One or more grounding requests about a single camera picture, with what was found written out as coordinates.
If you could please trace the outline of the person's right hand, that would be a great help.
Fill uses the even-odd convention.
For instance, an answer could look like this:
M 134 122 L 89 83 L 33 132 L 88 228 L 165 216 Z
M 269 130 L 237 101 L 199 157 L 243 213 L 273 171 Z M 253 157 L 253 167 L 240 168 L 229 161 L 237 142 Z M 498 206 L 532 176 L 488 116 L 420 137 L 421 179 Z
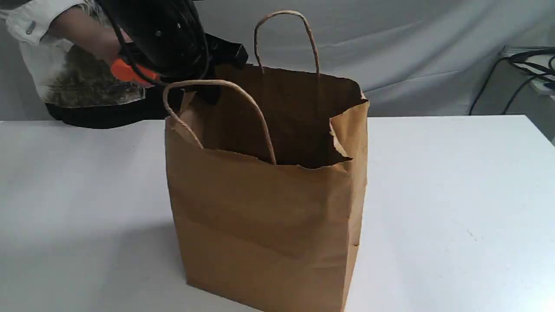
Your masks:
M 95 48 L 95 56 L 111 66 L 116 59 L 119 58 L 122 45 L 113 28 L 105 28 L 96 39 L 93 46 Z

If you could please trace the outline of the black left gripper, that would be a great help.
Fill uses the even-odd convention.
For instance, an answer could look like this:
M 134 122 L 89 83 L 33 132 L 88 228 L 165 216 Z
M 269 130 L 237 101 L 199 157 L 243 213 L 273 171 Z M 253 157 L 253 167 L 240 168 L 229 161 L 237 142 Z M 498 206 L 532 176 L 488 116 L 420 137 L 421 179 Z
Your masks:
M 196 73 L 187 79 L 214 80 L 217 65 L 231 65 L 236 69 L 245 67 L 248 53 L 242 44 L 226 41 L 208 33 L 205 36 L 206 45 L 202 47 L 201 58 L 196 63 Z M 186 87 L 186 90 L 196 91 L 196 94 L 207 104 L 216 104 L 222 92 L 219 86 L 194 86 Z

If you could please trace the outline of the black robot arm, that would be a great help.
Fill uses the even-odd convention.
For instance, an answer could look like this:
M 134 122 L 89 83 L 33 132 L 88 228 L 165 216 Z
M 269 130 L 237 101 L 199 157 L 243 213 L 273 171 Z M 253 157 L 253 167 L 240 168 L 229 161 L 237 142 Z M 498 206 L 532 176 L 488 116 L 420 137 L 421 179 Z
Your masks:
M 122 48 L 110 66 L 121 81 L 165 87 L 215 79 L 217 65 L 243 69 L 240 43 L 207 34 L 192 0 L 99 0 Z

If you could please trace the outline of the person's right forearm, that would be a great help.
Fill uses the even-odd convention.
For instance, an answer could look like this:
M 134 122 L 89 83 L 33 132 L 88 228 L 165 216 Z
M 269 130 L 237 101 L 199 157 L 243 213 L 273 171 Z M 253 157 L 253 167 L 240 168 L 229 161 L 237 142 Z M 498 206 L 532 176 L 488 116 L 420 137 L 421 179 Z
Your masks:
M 66 39 L 95 56 L 96 43 L 106 27 L 89 16 L 78 6 L 73 6 L 57 16 L 48 28 L 48 34 Z

